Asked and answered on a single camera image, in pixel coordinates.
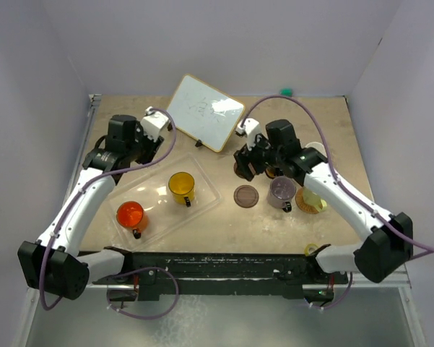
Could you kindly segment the dark brown wooden coaster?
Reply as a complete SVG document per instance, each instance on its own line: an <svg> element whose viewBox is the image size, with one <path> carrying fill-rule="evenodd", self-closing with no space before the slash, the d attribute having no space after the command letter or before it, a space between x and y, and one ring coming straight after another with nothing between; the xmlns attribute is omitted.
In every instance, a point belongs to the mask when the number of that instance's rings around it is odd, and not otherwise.
<svg viewBox="0 0 434 347"><path fill-rule="evenodd" d="M234 170L237 177L242 178L242 179L245 178L245 176L243 175L243 172L240 170L237 163L234 163L233 170Z"/></svg>

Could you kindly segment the purple cup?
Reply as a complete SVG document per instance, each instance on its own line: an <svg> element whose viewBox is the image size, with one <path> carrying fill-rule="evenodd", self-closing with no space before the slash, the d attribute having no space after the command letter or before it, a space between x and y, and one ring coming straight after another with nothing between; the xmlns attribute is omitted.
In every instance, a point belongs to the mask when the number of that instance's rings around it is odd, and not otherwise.
<svg viewBox="0 0 434 347"><path fill-rule="evenodd" d="M278 176L269 185L267 202L274 208L283 210L285 213L292 211L292 200L297 188L292 179Z"/></svg>

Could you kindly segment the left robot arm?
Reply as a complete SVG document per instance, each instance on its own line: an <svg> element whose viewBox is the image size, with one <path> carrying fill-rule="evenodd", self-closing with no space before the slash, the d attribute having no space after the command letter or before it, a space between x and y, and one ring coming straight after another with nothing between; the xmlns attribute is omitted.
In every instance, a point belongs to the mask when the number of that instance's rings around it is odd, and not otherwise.
<svg viewBox="0 0 434 347"><path fill-rule="evenodd" d="M110 276L117 283L133 278L134 266L126 261L125 251L107 247L80 256L79 248L95 214L131 163L156 163L155 154L164 141L160 131L168 122L166 115L151 108L141 120L130 115L110 118L107 133L86 155L60 212L37 241L25 241L17 251L29 287L75 300L86 285L102 278Z"/></svg>

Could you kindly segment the white cup black handle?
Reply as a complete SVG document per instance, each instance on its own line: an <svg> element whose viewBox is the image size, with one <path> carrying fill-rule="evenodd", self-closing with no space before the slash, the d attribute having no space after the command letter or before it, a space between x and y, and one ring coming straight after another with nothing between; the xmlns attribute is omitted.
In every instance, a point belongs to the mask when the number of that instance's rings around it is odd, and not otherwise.
<svg viewBox="0 0 434 347"><path fill-rule="evenodd" d="M274 169L274 168L267 168L266 170L265 170L265 174L270 178L270 179L273 179L273 178L275 178L277 175L276 175L276 170Z"/></svg>

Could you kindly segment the yellow transparent cup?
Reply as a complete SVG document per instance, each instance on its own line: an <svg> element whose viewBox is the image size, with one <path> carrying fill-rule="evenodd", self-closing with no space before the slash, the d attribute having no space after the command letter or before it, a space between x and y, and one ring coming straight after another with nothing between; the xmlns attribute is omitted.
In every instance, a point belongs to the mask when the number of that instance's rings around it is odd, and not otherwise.
<svg viewBox="0 0 434 347"><path fill-rule="evenodd" d="M188 172L174 173L168 181L173 200L179 205L190 207L195 198L195 180Z"/></svg>

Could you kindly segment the woven rattan coaster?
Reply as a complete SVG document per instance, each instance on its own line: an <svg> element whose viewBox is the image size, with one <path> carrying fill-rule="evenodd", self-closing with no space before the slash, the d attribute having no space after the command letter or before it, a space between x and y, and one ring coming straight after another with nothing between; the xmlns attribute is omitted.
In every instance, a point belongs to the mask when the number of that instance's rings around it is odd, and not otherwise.
<svg viewBox="0 0 434 347"><path fill-rule="evenodd" d="M307 213L305 211L305 205L304 205L304 202L303 202L303 188L305 188L305 187L301 187L298 190L298 192L296 193L296 195L295 195L295 203L296 203L296 205L298 206L298 208L300 210L302 210L303 212Z"/></svg>

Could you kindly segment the pale yellow cup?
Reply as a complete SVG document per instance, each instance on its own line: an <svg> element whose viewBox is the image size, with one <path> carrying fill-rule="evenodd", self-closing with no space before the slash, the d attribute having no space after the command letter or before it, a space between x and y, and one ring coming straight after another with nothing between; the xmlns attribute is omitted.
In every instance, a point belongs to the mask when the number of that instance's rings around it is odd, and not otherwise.
<svg viewBox="0 0 434 347"><path fill-rule="evenodd" d="M321 213L327 208L326 201L307 188L303 188L303 202L305 211L310 214Z"/></svg>

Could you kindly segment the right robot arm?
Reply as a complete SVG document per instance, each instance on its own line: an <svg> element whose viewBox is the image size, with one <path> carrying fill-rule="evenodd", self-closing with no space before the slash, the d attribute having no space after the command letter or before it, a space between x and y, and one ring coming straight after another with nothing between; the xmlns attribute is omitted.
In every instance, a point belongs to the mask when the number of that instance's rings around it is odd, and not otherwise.
<svg viewBox="0 0 434 347"><path fill-rule="evenodd" d="M312 147L302 147L293 125L280 119L261 127L254 119L240 122L235 130L246 144L235 152L235 170L251 181L267 168L276 168L302 188L326 201L355 230L360 242L348 246L326 245L313 253L307 275L323 283L332 273L360 272L374 283L382 282L410 260L413 223L405 213L397 215L378 206L329 167L327 158Z"/></svg>

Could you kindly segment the orange transparent cup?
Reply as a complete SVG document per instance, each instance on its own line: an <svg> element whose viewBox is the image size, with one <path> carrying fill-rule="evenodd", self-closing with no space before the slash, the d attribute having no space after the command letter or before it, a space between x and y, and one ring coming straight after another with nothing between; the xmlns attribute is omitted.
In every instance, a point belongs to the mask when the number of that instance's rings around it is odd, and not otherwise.
<svg viewBox="0 0 434 347"><path fill-rule="evenodd" d="M149 225L149 217L144 208L135 201L123 203L116 212L118 224L129 230L135 239L140 239Z"/></svg>

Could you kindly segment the pink cup white inside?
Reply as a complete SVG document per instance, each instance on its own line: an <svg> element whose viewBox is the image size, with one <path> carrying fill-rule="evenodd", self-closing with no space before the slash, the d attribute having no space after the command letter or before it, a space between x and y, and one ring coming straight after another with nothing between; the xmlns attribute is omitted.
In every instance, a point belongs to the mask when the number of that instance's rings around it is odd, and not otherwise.
<svg viewBox="0 0 434 347"><path fill-rule="evenodd" d="M316 149L317 151L319 151L320 153L322 153L323 155L326 155L325 147L320 142L309 142L306 145L306 147L312 147L312 148Z"/></svg>

